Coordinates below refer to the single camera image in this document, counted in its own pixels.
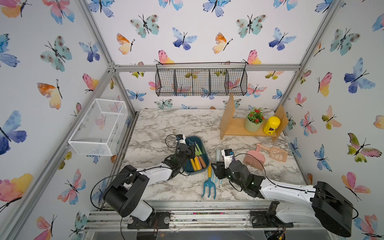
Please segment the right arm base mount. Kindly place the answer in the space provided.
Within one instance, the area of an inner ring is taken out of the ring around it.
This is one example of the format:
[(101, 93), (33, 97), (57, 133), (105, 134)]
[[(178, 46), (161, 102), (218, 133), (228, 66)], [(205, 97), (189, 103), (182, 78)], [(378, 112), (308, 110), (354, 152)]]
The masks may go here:
[(293, 228), (293, 223), (284, 223), (277, 217), (279, 201), (272, 201), (268, 209), (250, 212), (250, 222), (253, 228)]

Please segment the green rake brown handle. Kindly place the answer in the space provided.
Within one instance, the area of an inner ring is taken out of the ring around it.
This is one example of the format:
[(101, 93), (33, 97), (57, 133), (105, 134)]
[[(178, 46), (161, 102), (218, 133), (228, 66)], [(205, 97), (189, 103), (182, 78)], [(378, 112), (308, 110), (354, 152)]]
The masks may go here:
[(202, 151), (199, 147), (198, 144), (195, 144), (195, 155), (198, 157), (199, 160), (199, 165), (201, 166), (202, 169), (205, 169), (207, 167), (203, 157), (202, 157)]

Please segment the teal fork yellow handle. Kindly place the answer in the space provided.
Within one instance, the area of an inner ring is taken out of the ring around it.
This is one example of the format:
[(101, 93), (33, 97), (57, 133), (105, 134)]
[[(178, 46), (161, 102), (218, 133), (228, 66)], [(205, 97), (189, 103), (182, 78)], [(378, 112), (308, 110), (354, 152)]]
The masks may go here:
[(211, 197), (211, 190), (214, 191), (213, 199), (216, 199), (217, 192), (216, 192), (216, 184), (212, 181), (212, 165), (208, 165), (208, 179), (203, 184), (203, 194), (202, 198), (206, 195), (206, 189), (208, 190), (208, 198)]

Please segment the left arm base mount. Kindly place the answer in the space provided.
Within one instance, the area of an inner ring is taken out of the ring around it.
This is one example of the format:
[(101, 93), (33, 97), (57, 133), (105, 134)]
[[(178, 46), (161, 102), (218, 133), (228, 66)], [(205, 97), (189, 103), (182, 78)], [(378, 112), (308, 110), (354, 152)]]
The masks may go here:
[(140, 229), (168, 229), (171, 221), (171, 214), (169, 212), (153, 212), (150, 216), (142, 221), (137, 217), (129, 217), (127, 229), (140, 230)]

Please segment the teal shovel yellow handle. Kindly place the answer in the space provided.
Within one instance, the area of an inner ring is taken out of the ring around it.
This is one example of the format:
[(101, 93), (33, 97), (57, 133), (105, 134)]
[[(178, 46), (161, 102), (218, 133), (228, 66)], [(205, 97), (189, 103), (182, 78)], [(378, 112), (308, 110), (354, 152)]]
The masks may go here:
[(189, 146), (189, 150), (191, 151), (191, 154), (189, 155), (189, 163), (192, 166), (192, 171), (196, 172), (198, 170), (198, 168), (196, 166), (196, 162), (195, 162), (195, 158), (196, 158), (196, 145), (195, 144), (190, 145)]

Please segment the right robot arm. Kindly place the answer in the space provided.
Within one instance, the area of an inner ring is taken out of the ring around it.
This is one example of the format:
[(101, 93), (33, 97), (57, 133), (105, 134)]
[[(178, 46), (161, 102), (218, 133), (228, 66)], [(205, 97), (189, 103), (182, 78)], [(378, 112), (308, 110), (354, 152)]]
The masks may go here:
[(252, 198), (271, 201), (272, 219), (282, 224), (305, 223), (321, 225), (340, 237), (352, 235), (353, 204), (331, 185), (292, 185), (252, 174), (240, 161), (228, 166), (224, 162), (211, 163), (209, 173), (227, 179)]

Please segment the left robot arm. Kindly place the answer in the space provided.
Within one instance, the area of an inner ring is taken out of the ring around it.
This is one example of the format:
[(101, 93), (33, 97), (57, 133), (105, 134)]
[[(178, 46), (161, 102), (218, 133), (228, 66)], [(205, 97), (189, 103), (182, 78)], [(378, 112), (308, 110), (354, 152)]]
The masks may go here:
[(182, 166), (195, 156), (195, 146), (181, 141), (175, 153), (159, 165), (142, 170), (127, 165), (106, 187), (102, 198), (122, 218), (131, 216), (147, 221), (154, 215), (154, 209), (142, 200), (146, 187), (173, 179), (181, 173)]

